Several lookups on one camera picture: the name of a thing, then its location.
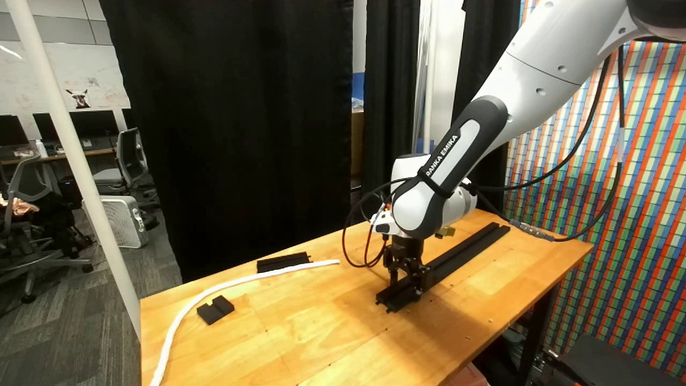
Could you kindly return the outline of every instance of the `colorful patterned panel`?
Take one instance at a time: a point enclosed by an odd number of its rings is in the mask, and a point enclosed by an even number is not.
[[[626,164],[617,198],[582,241],[594,254],[560,286],[546,345],[594,334],[686,383],[686,45],[627,44]],[[558,166],[582,130],[597,73],[567,105],[510,143],[508,185]],[[619,133],[615,59],[576,156],[538,186],[508,195],[508,215],[572,235],[602,207]]]

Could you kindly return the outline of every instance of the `black stand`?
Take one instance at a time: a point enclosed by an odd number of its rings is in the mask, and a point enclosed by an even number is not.
[[[389,247],[384,252],[384,267],[388,269],[389,286],[378,295],[378,303],[382,303],[388,313],[416,303],[426,290],[450,276],[457,269],[464,267],[508,231],[510,228],[505,226],[489,224],[426,267],[423,265],[424,241],[393,238]]]

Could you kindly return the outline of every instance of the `floor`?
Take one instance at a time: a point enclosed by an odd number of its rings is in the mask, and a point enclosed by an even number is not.
[[[84,255],[91,258],[91,273],[39,276],[30,305],[20,303],[21,284],[0,286],[1,386],[140,385],[140,345],[105,258],[98,247]],[[180,284],[162,221],[144,249],[121,255],[140,296]]]

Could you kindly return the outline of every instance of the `table leg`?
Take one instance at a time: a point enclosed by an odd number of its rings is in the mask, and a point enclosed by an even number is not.
[[[552,298],[552,290],[548,295],[544,295],[533,306],[531,327],[528,331],[528,336],[525,336],[525,344],[523,344],[523,355],[521,355],[521,361],[519,361],[519,371],[515,375],[515,385],[517,386],[525,386],[530,383],[536,355],[542,347],[542,332],[544,332],[544,327],[546,327],[546,319],[548,319],[551,298]]]

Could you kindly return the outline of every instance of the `white pillar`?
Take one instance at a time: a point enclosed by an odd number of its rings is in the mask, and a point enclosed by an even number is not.
[[[132,331],[140,336],[137,295],[131,284],[126,265],[121,259],[121,252],[120,252],[120,247],[114,238],[114,231],[110,228],[101,195],[95,186],[86,155],[82,151],[82,142],[76,137],[76,132],[70,122],[68,109],[66,109],[66,104],[59,97],[57,80],[48,67],[36,21],[35,21],[25,0],[7,0],[7,6],[8,6],[8,14],[14,21],[17,35],[24,44],[25,56],[35,67],[36,80],[46,94],[48,116],[55,125],[59,143],[61,143],[66,161],[68,161],[68,168],[70,168],[70,171],[76,181],[76,186],[82,192],[86,210],[91,220],[91,228],[95,228],[95,231],[101,241],[101,247],[105,252],[105,259],[110,265],[115,288],[120,290],[120,296],[124,300]]]

